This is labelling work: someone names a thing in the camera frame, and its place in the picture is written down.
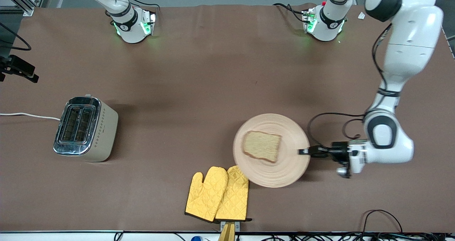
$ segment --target blue object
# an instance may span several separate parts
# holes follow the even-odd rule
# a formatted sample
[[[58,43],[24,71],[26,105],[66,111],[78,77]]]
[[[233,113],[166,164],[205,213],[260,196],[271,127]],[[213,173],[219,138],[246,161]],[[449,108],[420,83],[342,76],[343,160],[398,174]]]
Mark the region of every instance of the blue object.
[[[201,236],[194,236],[191,241],[203,241],[203,238]]]

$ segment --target toast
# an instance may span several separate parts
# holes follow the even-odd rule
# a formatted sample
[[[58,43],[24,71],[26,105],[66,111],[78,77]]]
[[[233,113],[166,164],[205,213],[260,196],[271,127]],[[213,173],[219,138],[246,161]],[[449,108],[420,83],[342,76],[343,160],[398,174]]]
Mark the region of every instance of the toast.
[[[242,150],[252,158],[276,163],[281,135],[249,131],[243,137]]]

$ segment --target white power cord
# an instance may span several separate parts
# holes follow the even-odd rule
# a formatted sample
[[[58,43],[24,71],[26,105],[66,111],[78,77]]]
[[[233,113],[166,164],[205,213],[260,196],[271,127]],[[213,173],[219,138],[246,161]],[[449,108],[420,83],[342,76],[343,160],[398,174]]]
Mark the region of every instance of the white power cord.
[[[54,119],[56,121],[60,121],[60,118],[53,118],[53,117],[44,117],[44,116],[37,116],[37,115],[32,115],[32,114],[29,114],[29,113],[23,113],[23,112],[20,112],[20,113],[0,113],[0,116],[20,116],[20,115],[26,115],[26,116],[29,116],[29,117],[34,117],[34,118],[47,118],[47,119]]]

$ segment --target green led light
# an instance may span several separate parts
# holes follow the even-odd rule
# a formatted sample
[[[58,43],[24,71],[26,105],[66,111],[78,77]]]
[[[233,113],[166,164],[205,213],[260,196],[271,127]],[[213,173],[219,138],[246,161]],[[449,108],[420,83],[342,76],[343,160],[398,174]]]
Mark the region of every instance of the green led light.
[[[340,29],[338,30],[338,33],[341,32],[341,29],[343,28],[344,21],[340,24]]]
[[[308,28],[307,28],[307,31],[310,32],[310,33],[312,33],[312,32],[314,31],[314,27],[316,27],[316,24],[317,24],[317,21],[316,21],[316,19],[314,19],[312,22],[310,22],[310,23],[308,24],[308,26],[307,26],[307,27],[308,27]]]
[[[114,27],[115,27],[115,30],[117,30],[117,35],[121,36],[121,35],[120,35],[120,32],[119,32],[119,30],[118,30],[118,28],[117,28],[117,25],[115,24],[115,22],[114,22]]]
[[[144,33],[145,33],[146,35],[148,35],[148,34],[151,33],[151,31],[150,31],[150,25],[149,25],[149,24],[146,24],[146,23],[142,23],[142,22],[141,22],[141,25],[142,25],[142,28],[143,28]]]

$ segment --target tabletop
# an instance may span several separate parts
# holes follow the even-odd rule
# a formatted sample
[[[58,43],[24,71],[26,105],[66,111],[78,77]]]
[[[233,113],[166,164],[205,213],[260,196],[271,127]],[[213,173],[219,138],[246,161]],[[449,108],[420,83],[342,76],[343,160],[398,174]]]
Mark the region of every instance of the tabletop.
[[[109,159],[88,163],[53,152],[57,121],[1,117],[0,229],[217,230],[184,215],[189,185],[196,172],[234,165],[245,121],[278,113],[305,129],[318,113],[361,114],[371,104],[380,83],[371,47],[387,23],[357,19],[361,11],[353,6],[343,31],[319,42],[276,6],[161,8],[154,36],[127,44],[103,9],[36,9],[18,32],[32,50],[11,54],[35,65],[39,82],[7,75],[0,111],[60,117],[70,98],[89,93],[119,123]],[[384,209],[408,232],[454,231],[454,66],[441,35],[401,93],[396,114],[415,142],[411,162],[366,165],[344,179],[337,163],[312,159],[290,186],[251,183],[253,220],[242,230],[358,231],[366,210]],[[345,141],[347,120],[323,117],[314,136]],[[352,123],[348,133],[357,132]],[[372,215],[367,230],[397,228]]]

